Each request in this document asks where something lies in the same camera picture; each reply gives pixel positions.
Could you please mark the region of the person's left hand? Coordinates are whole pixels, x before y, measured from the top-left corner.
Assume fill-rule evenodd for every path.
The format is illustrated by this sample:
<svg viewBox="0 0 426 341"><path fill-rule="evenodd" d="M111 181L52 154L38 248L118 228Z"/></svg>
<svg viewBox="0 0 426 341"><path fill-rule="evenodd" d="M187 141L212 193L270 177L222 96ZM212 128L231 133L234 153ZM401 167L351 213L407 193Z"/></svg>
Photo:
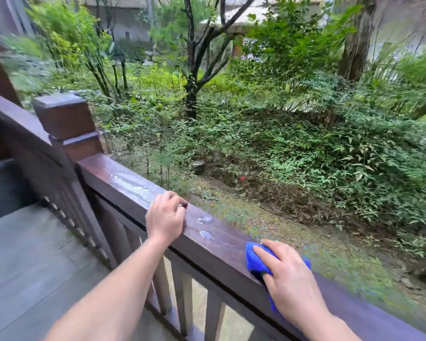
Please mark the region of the person's left hand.
<svg viewBox="0 0 426 341"><path fill-rule="evenodd" d="M148 239L168 247L183 231L184 218L158 217L153 214L153 202L146 214Z"/></svg>

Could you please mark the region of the person's right hand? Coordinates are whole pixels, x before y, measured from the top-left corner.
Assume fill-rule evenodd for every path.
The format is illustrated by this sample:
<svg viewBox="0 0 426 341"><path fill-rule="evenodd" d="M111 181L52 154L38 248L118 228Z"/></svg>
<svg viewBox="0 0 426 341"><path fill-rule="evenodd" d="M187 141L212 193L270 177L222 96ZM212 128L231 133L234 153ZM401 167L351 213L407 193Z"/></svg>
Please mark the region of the person's right hand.
<svg viewBox="0 0 426 341"><path fill-rule="evenodd" d="M279 257L256 246L253 248L273 273L277 289L270 296L282 316L298 327L297 322L303 316L318 310L329 312L312 272L295 248L279 241L263 240L261 243Z"/></svg>

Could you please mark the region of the blue cleaning cloth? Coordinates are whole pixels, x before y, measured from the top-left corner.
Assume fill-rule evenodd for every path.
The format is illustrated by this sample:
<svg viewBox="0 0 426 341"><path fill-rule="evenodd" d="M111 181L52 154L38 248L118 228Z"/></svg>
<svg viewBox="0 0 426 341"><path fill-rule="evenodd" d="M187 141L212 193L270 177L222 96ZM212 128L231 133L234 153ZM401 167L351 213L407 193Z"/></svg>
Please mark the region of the blue cleaning cloth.
<svg viewBox="0 0 426 341"><path fill-rule="evenodd" d="M246 242L246 246L245 246L245 257L246 257L246 267L247 270L261 283L264 284L264 286L266 287L267 291L268 288L263 280L263 275L264 274L268 274L270 276L273 276L272 271L269 269L269 267L262 261L262 259L255 253L255 251L253 250L254 247L258 247L263 249L264 251L266 251L267 253L271 254L273 257L275 258L279 258L269 247L263 245L262 243L257 243L257 242ZM306 258L301 256L304 264L307 266L307 268L309 270L312 269L312 265L311 262ZM272 312L281 315L281 313L278 311L274 300L271 296L269 296L269 302L271 305L271 310Z"/></svg>

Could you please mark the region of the person's left forearm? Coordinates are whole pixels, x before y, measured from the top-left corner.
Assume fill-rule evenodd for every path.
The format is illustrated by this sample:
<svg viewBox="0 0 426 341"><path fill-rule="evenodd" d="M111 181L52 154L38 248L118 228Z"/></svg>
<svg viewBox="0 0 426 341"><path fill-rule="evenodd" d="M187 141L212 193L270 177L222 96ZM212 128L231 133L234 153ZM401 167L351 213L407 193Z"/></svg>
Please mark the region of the person's left forearm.
<svg viewBox="0 0 426 341"><path fill-rule="evenodd" d="M171 242L162 235L149 236L56 321L44 341L129 341L157 266Z"/></svg>

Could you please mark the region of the person's right forearm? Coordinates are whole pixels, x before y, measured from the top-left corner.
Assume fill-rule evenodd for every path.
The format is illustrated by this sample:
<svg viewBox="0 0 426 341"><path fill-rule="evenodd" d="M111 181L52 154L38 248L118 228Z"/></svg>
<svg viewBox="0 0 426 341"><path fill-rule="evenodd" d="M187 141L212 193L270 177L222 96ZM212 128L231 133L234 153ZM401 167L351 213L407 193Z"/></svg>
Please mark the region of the person's right forearm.
<svg viewBox="0 0 426 341"><path fill-rule="evenodd" d="M362 341L342 319L328 311L303 316L297 326L309 341Z"/></svg>

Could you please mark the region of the brown wooden railing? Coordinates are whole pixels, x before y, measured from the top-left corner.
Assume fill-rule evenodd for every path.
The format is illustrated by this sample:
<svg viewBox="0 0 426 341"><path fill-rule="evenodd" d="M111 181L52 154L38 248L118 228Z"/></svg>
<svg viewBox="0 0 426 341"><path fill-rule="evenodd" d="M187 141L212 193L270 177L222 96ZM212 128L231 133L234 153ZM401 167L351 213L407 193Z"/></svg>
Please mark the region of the brown wooden railing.
<svg viewBox="0 0 426 341"><path fill-rule="evenodd" d="M145 214L156 194L164 190L110 159L95 154L77 162L86 185L100 203L139 236L146 234ZM183 292L190 275L211 291L208 317L222 303L235 309L258 327L255 340L307 341L295 326L272 311L265 287L246 268L248 236L188 204L183 234L172 243L166 256L173 264L179 294L177 302L187 311ZM337 283L314 273L329 311L340 317L363 341L426 341L426 333L357 298Z"/></svg>
<svg viewBox="0 0 426 341"><path fill-rule="evenodd" d="M64 143L51 138L36 116L1 96L0 136L32 188L62 223L95 249L108 268L116 268L116 258Z"/></svg>

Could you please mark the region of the dark forked tree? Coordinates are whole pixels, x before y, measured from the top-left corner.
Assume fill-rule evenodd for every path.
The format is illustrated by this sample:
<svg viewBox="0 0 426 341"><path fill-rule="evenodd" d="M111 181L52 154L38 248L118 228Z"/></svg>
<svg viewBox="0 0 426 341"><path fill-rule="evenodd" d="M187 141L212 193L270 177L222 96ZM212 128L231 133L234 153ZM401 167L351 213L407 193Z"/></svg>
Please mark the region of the dark forked tree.
<svg viewBox="0 0 426 341"><path fill-rule="evenodd" d="M186 79L184 104L189 119L195 120L197 118L197 95L200 89L215 77L229 61L226 50L236 37L235 34L229 31L230 28L254 1L246 0L243 5L229 16L226 15L226 0L215 0L214 11L207 18L200 36L196 37L196 25L191 0L183 0L182 12L185 13L187 19L187 35L184 38L187 45L187 70L182 70L182 74ZM207 51L210 51L212 41L220 36L223 36L223 41L212 61L206 64L202 77L199 78L199 69L204 56Z"/></svg>

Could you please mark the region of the low green ground plants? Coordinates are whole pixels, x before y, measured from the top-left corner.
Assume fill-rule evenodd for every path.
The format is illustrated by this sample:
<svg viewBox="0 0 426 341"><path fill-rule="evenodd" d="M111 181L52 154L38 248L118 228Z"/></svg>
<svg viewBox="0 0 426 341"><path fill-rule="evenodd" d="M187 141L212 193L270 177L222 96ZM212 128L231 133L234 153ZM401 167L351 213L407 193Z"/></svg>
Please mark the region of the low green ground plants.
<svg viewBox="0 0 426 341"><path fill-rule="evenodd" d="M252 199L311 214L339 229L383 233L426 259L426 122L385 114L361 91L338 91L316 74L301 94L221 74L200 93L196 120L165 74L139 76L124 103L97 104L101 126L164 166L206 161L214 176Z"/></svg>

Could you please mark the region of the grey garden building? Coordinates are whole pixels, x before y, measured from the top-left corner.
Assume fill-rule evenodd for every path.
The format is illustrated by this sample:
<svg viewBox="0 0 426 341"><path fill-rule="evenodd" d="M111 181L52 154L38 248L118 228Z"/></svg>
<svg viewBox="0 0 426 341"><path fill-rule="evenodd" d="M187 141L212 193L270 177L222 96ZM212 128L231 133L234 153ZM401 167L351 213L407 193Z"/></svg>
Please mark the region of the grey garden building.
<svg viewBox="0 0 426 341"><path fill-rule="evenodd" d="M96 17L96 31L108 34L114 41L150 43L148 14L150 0L79 0ZM170 0L153 0L157 9Z"/></svg>

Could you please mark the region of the tall leafy green shrub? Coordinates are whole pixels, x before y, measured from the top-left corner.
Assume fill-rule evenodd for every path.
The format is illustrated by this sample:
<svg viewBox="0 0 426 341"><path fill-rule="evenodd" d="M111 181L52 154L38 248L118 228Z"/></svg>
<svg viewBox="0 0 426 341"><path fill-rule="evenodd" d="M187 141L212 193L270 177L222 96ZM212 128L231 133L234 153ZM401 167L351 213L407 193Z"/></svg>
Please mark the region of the tall leafy green shrub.
<svg viewBox="0 0 426 341"><path fill-rule="evenodd" d="M85 68L103 95L117 102L125 99L125 56L85 5L76 0L29 1L26 12L57 68Z"/></svg>

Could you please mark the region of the broad green bush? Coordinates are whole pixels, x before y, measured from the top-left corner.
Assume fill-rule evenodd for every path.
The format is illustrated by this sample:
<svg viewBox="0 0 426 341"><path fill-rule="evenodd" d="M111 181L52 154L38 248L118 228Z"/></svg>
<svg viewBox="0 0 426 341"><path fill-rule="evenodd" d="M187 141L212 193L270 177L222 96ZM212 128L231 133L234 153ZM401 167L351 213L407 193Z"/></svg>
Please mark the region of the broad green bush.
<svg viewBox="0 0 426 341"><path fill-rule="evenodd" d="M357 29L354 18L362 6L337 12L325 4L312 10L313 1L275 0L267 3L263 15L247 16L245 58L232 64L238 79L294 92L318 70L335 70L347 36Z"/></svg>

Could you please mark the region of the thick brown tree trunk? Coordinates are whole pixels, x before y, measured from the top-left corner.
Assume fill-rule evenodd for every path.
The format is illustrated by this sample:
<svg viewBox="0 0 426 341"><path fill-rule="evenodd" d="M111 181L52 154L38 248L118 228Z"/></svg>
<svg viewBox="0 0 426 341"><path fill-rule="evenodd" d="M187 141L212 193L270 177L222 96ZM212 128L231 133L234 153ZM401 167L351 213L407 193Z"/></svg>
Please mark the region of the thick brown tree trunk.
<svg viewBox="0 0 426 341"><path fill-rule="evenodd" d="M357 5L361 9L352 18L356 31L348 34L338 66L338 74L351 82L361 78L367 62L377 0L357 0Z"/></svg>

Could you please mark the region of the brown wooden newel post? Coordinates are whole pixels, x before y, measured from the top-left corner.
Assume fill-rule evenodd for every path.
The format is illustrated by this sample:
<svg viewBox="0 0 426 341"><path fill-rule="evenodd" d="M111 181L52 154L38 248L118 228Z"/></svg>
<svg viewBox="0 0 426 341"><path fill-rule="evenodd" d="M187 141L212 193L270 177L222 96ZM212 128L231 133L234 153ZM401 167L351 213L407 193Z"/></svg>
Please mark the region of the brown wooden newel post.
<svg viewBox="0 0 426 341"><path fill-rule="evenodd" d="M65 160L76 163L104 155L88 103L70 93L36 97L32 106L52 146Z"/></svg>

